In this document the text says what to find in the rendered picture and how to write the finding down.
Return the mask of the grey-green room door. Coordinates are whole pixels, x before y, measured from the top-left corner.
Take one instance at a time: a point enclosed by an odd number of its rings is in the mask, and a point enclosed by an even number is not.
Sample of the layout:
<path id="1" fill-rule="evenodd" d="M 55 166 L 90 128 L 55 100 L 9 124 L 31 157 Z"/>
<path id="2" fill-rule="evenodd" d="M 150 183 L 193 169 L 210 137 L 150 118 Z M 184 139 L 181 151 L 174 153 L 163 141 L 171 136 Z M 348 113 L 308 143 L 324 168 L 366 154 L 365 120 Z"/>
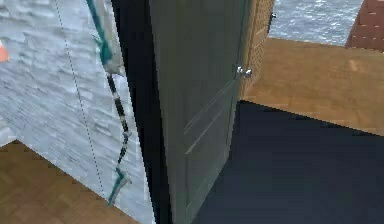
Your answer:
<path id="1" fill-rule="evenodd" d="M 149 0 L 170 224 L 192 224 L 228 158 L 252 0 Z"/>

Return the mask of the silver round door knob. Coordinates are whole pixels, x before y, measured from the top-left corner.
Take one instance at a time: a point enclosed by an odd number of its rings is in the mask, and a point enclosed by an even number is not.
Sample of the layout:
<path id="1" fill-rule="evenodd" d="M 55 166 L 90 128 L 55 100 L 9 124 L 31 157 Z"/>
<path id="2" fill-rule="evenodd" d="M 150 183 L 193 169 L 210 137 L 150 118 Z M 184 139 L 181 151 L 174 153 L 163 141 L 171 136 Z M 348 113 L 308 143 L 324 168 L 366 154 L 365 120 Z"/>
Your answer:
<path id="1" fill-rule="evenodd" d="M 236 74 L 241 77 L 250 78 L 253 74 L 253 71 L 251 69 L 243 69 L 241 66 L 238 66 Z"/>

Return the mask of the red-brown brick cabinet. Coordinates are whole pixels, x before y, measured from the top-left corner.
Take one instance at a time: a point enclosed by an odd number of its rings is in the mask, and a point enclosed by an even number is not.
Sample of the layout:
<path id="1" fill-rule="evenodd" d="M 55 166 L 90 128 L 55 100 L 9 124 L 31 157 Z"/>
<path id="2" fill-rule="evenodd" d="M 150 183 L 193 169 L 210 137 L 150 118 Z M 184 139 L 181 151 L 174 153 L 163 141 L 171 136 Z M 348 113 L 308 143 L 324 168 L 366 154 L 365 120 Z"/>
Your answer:
<path id="1" fill-rule="evenodd" d="M 384 0 L 363 0 L 345 47 L 384 52 Z"/>

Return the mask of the orange lamp shade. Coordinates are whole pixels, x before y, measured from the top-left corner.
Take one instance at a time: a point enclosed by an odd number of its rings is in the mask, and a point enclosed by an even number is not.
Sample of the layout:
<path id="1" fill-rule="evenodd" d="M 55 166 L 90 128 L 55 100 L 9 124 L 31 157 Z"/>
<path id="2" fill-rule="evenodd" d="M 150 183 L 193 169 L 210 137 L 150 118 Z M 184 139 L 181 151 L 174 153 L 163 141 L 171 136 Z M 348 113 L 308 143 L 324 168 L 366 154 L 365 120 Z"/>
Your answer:
<path id="1" fill-rule="evenodd" d="M 10 58 L 8 51 L 6 50 L 4 44 L 0 40 L 0 62 L 7 61 Z"/>

